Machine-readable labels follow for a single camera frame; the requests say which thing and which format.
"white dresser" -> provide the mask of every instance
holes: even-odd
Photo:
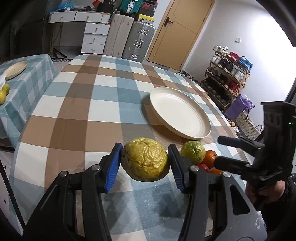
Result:
[[[104,12],[58,12],[50,15],[49,23],[87,22],[81,52],[103,54],[110,16]]]

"table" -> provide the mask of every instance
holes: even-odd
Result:
[[[0,66],[0,75],[20,61],[27,61],[27,67],[18,76],[6,81],[10,86],[10,92],[4,104],[0,106],[0,141],[9,138],[14,148],[29,115],[58,74],[49,55],[40,54],[3,63]]]
[[[9,181],[24,219],[29,219],[60,171],[75,173],[97,164],[115,142],[148,137],[167,149],[171,143],[180,148],[188,141],[154,116],[149,93],[158,86],[182,91],[205,110],[212,125],[211,134],[201,140],[207,150],[244,157],[241,151],[216,143],[219,135],[235,137],[235,133],[204,90],[191,80],[126,59],[80,55],[48,87],[18,142]],[[243,185],[239,176],[235,178]],[[159,181],[143,183],[120,167],[114,187],[102,199],[113,240],[177,240],[186,197],[177,189],[171,171]],[[77,210],[81,234],[82,215]],[[10,216],[20,230],[13,209]]]

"human hand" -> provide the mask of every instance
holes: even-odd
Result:
[[[261,190],[259,192],[259,195],[267,196],[268,199],[266,200],[266,203],[276,202],[281,198],[281,196],[284,194],[285,191],[285,181],[278,181],[273,185],[270,185],[269,187]],[[254,188],[247,182],[246,184],[246,191],[245,191],[247,197],[250,199],[252,204],[257,200],[257,195],[255,193]]]

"woven basket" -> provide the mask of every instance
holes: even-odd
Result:
[[[254,141],[260,134],[262,130],[262,125],[257,125],[253,123],[249,117],[249,108],[245,107],[243,111],[237,117],[237,126],[244,132],[244,134],[252,141]]]

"blue checkered tablecloth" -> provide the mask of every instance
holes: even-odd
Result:
[[[205,110],[212,125],[211,134],[201,140],[206,150],[244,158],[240,150],[217,143],[219,135],[236,135],[214,102],[191,80],[126,59],[80,55],[47,88],[15,150],[9,181],[25,222],[60,171],[84,171],[108,155],[116,142],[125,145],[133,138],[147,137],[167,149],[171,143],[181,148],[188,141],[154,115],[149,94],[158,86],[182,91]],[[239,176],[235,179],[244,186]],[[114,187],[102,195],[112,239],[177,240],[187,198],[177,189],[171,171],[159,181],[145,183],[130,178],[120,166]],[[21,233],[14,209],[8,204],[7,208],[9,220]],[[212,220],[208,221],[207,231]],[[83,235],[79,208],[77,226]]]
[[[41,54],[3,63],[0,65],[0,75],[20,61],[27,61],[28,64],[22,73],[6,81],[10,92],[0,106],[0,138],[9,138],[14,148],[29,115],[58,74],[50,56]]]

